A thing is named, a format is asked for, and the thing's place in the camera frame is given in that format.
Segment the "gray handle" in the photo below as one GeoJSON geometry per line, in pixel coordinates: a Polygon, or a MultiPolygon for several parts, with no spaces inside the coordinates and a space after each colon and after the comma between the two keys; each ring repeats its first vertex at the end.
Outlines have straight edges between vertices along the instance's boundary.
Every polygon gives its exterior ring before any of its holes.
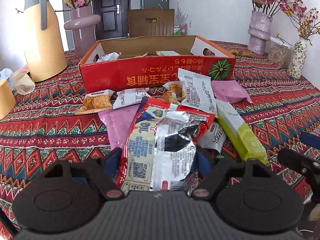
{"type": "Polygon", "coordinates": [[[40,3],[41,30],[44,31],[48,27],[47,0],[39,0],[39,3],[40,3]]]}

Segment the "yellow thermos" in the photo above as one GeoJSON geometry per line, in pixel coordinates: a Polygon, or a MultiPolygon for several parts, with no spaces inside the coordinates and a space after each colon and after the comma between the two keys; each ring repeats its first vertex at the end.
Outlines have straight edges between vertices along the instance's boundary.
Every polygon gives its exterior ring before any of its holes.
{"type": "Polygon", "coordinates": [[[58,18],[49,0],[25,0],[24,53],[35,82],[55,76],[67,67],[58,18]]]}

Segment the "table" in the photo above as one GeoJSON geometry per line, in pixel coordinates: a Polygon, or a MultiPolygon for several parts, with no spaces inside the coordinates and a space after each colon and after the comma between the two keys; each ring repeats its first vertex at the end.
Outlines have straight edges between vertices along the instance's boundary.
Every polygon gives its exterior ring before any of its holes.
{"type": "MultiPolygon", "coordinates": [[[[243,44],[215,43],[228,50],[248,51],[243,44]]],[[[12,200],[48,165],[62,157],[80,162],[111,150],[107,128],[97,114],[74,115],[85,90],[79,59],[74,51],[66,52],[66,57],[66,70],[37,83],[33,93],[18,95],[16,107],[0,121],[0,206],[14,224],[12,200]]],[[[232,78],[251,96],[253,104],[239,102],[234,107],[265,146],[270,168],[305,199],[310,193],[305,179],[281,166],[276,156],[280,149],[291,147],[320,158],[319,150],[299,141],[302,131],[320,136],[320,91],[303,77],[294,80],[257,54],[237,57],[232,78]]],[[[157,94],[163,89],[151,91],[157,94]]],[[[238,158],[228,140],[222,153],[238,158]]],[[[8,236],[2,225],[0,235],[8,236]]]]}

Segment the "pink snack package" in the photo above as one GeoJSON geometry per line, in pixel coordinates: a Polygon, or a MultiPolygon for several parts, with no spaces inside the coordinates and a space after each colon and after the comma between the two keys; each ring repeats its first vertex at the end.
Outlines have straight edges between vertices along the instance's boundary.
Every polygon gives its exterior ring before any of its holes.
{"type": "Polygon", "coordinates": [[[252,100],[245,89],[235,80],[229,81],[211,81],[211,87],[214,96],[230,104],[236,103],[244,99],[247,103],[252,103],[252,100]]]}
{"type": "Polygon", "coordinates": [[[111,149],[121,147],[127,139],[129,127],[140,104],[99,112],[100,120],[107,126],[111,149]]]}

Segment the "qr code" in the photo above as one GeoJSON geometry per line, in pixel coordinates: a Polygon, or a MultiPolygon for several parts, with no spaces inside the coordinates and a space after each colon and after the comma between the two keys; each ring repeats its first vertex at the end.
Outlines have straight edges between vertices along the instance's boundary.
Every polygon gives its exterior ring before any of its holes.
{"type": "Polygon", "coordinates": [[[147,174],[148,165],[145,163],[133,163],[133,175],[134,178],[145,179],[147,174]]]}

